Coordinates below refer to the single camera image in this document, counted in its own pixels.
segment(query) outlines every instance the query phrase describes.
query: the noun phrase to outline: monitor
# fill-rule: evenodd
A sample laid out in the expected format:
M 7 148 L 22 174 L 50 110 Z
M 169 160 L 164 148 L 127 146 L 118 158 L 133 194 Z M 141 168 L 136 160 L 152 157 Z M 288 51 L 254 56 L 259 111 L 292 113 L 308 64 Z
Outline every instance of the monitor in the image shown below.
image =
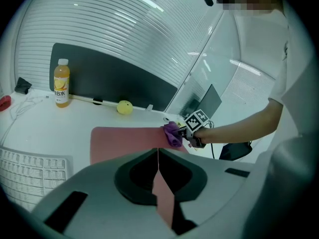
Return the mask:
M 208 91 L 206 92 L 205 96 L 197 106 L 196 110 L 201 109 L 209 119 L 214 115 L 216 110 L 221 104 L 221 99 L 219 97 L 219 94 L 215 90 L 213 85 L 210 85 Z

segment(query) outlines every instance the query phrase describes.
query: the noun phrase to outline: desk mat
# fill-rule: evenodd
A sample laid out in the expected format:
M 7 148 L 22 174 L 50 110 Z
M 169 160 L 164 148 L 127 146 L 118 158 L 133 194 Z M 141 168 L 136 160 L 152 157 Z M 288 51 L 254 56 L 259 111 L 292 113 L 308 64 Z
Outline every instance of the desk mat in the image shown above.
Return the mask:
M 162 127 L 96 127 L 91 132 L 90 162 L 95 164 L 152 148 L 171 148 L 188 153 L 184 146 L 171 147 Z M 153 194 L 158 198 L 158 214 L 171 227 L 174 195 L 159 170 L 154 178 Z

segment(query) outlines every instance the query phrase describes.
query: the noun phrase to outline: yellow ball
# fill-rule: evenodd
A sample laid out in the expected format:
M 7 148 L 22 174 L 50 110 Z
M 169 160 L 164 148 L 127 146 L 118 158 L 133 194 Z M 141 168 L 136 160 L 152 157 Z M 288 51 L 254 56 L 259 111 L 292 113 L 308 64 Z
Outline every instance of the yellow ball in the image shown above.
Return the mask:
M 117 110 L 120 114 L 129 115 L 133 111 L 133 105 L 129 101 L 120 101 Z

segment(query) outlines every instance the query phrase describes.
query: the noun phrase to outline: keyboard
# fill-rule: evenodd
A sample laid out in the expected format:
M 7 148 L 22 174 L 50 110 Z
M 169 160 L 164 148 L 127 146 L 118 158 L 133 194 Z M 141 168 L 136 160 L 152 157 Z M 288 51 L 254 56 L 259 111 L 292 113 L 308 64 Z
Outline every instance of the keyboard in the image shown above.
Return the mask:
M 19 152 L 0 147 L 0 184 L 9 200 L 32 211 L 54 188 L 71 177 L 63 156 Z

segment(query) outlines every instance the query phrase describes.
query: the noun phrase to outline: purple cloth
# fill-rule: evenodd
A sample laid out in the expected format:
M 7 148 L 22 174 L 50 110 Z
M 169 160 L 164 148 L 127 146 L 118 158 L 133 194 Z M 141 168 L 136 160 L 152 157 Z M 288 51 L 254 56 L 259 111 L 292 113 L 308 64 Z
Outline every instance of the purple cloth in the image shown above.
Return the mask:
M 168 124 L 164 125 L 164 132 L 168 139 L 168 143 L 172 147 L 181 147 L 183 145 L 183 137 L 181 135 L 178 135 L 179 127 L 178 125 L 170 121 Z

